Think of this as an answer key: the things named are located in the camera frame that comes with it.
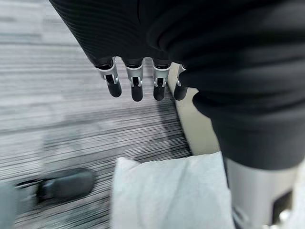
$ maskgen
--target white pillow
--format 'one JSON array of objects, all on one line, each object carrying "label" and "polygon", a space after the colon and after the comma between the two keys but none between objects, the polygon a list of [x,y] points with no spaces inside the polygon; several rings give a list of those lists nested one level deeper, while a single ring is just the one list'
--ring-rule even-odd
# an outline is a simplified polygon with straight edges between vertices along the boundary
[{"label": "white pillow", "polygon": [[221,153],[140,164],[117,159],[112,229],[234,229]]}]

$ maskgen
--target floor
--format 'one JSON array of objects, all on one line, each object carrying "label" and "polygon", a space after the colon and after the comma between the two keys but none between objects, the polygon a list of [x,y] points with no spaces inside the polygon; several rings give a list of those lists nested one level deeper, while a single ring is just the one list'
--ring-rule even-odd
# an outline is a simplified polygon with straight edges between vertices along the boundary
[{"label": "floor", "polygon": [[86,198],[20,216],[17,229],[109,228],[115,160],[180,158],[190,150],[171,94],[153,98],[145,60],[144,99],[112,98],[74,37],[45,0],[0,0],[0,180],[86,167],[98,176]]}]

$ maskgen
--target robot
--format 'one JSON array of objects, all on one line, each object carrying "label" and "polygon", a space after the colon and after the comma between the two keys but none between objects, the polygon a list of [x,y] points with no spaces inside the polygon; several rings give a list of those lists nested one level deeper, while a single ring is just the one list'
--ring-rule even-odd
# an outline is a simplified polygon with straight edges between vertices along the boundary
[{"label": "robot", "polygon": [[236,229],[278,229],[293,211],[305,156],[305,8],[295,0],[50,0],[114,97],[115,57],[134,101],[143,59],[153,61],[156,100],[171,62],[175,98],[198,89],[224,157]]}]

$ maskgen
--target black ribbed fabric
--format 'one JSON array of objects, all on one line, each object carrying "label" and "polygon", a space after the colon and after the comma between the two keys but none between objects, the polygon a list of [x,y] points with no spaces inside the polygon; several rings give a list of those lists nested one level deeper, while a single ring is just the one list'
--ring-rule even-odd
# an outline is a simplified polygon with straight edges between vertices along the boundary
[{"label": "black ribbed fabric", "polygon": [[120,56],[125,59],[167,55],[146,44],[145,32],[137,17],[137,1],[50,0],[90,61]]},{"label": "black ribbed fabric", "polygon": [[281,169],[305,154],[304,0],[51,0],[89,59],[183,63],[226,157]]}]

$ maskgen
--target black fabric sleeve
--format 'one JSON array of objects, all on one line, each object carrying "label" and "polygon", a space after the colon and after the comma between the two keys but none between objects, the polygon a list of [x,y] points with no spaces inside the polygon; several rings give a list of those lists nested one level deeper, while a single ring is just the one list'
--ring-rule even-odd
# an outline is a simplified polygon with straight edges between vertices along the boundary
[{"label": "black fabric sleeve", "polygon": [[261,169],[305,155],[304,0],[141,0],[152,47],[187,68],[222,153]]}]

